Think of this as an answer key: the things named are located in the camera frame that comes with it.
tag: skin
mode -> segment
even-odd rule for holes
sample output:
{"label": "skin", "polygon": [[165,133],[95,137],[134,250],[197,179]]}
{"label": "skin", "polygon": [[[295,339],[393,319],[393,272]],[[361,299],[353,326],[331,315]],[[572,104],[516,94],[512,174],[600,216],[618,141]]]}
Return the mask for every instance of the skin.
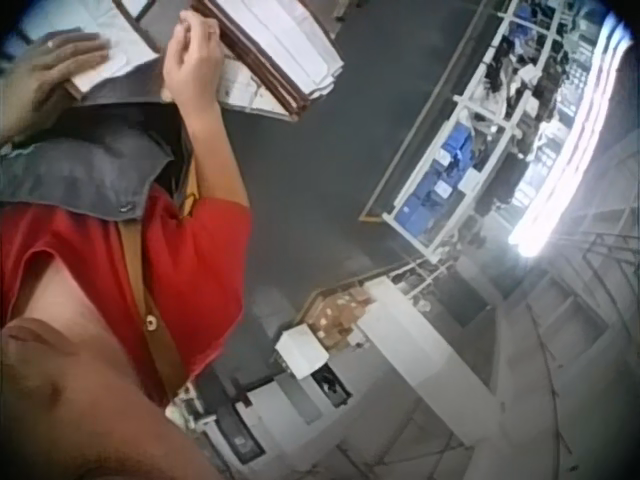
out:
{"label": "skin", "polygon": [[[3,98],[16,99],[4,104],[3,141],[55,119],[60,108],[47,102],[64,95],[61,83],[107,58],[95,37],[57,41],[73,48],[51,57],[41,42],[2,80]],[[200,193],[248,205],[215,95],[222,61],[217,24],[183,12],[164,77],[194,144]],[[221,478],[145,397],[124,349],[63,264],[37,257],[10,310],[1,334],[2,436],[28,459],[29,475]]]}

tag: brown strap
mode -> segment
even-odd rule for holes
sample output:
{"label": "brown strap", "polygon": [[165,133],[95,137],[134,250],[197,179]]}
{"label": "brown strap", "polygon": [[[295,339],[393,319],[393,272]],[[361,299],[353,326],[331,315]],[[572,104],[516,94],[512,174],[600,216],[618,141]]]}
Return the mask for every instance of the brown strap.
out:
{"label": "brown strap", "polygon": [[187,382],[187,371],[167,326],[144,286],[141,223],[136,220],[119,222],[118,229],[131,290],[138,307],[140,326],[147,339],[149,352],[158,374],[171,400]]}

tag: denim jacket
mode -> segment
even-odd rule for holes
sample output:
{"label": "denim jacket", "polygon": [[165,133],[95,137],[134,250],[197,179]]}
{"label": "denim jacket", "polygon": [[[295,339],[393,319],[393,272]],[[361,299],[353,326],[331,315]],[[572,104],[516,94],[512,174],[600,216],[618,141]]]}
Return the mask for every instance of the denim jacket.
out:
{"label": "denim jacket", "polygon": [[0,205],[27,202],[105,220],[139,219],[151,184],[170,162],[179,164],[168,170],[175,172],[172,190],[180,191],[190,147],[177,109],[147,91],[144,78],[107,82],[54,127],[1,156]]}

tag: red shirt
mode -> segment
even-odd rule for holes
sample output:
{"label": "red shirt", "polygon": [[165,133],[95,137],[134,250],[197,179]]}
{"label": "red shirt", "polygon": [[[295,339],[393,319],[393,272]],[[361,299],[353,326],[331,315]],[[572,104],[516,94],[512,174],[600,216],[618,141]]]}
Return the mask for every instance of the red shirt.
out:
{"label": "red shirt", "polygon": [[[137,319],[114,222],[45,206],[0,212],[0,324],[7,322],[23,272],[38,253],[57,257],[123,345],[147,394],[165,397]],[[180,218],[169,196],[151,189],[142,220],[146,287],[190,376],[220,351],[242,314],[249,209],[202,198]]]}

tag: fluorescent light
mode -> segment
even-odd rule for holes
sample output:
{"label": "fluorescent light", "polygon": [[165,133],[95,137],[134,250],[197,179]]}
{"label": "fluorescent light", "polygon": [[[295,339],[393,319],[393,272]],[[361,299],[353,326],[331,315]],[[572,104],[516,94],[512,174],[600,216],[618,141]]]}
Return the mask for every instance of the fluorescent light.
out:
{"label": "fluorescent light", "polygon": [[533,228],[532,224],[538,219],[540,213],[544,211],[549,196],[557,185],[559,178],[562,175],[562,171],[570,160],[570,155],[573,152],[578,139],[580,138],[585,118],[587,116],[587,113],[589,112],[589,108],[593,98],[593,90],[595,88],[596,80],[598,79],[598,74],[600,72],[604,48],[607,45],[609,36],[611,35],[611,32],[613,31],[617,23],[619,22],[616,19],[615,15],[610,14],[609,16],[607,16],[604,25],[602,26],[602,30],[600,31],[600,35],[598,37],[598,43],[596,44],[596,48],[594,50],[591,71],[589,72],[589,76],[587,78],[587,84],[585,86],[582,102],[575,117],[571,132],[567,137],[560,155],[556,159],[551,171],[549,172],[544,185],[510,235],[509,243],[513,245],[520,244],[521,242],[525,241],[529,235],[531,235],[531,230]]}
{"label": "fluorescent light", "polygon": [[[611,31],[616,25],[618,28],[611,36]],[[591,161],[606,118],[617,68],[630,44],[629,32],[619,25],[613,14],[609,15],[598,38],[592,68],[574,126],[545,184],[509,237],[511,244],[519,245],[522,255],[535,256],[540,252],[573,197]]]}
{"label": "fluorescent light", "polygon": [[620,25],[610,42],[611,48],[603,64],[604,78],[601,79],[598,90],[593,96],[591,115],[580,136],[578,148],[567,163],[567,168],[562,171],[559,182],[544,206],[543,214],[531,224],[529,234],[520,242],[518,250],[523,256],[532,257],[540,253],[578,189],[600,138],[620,61],[631,43],[629,32]]}

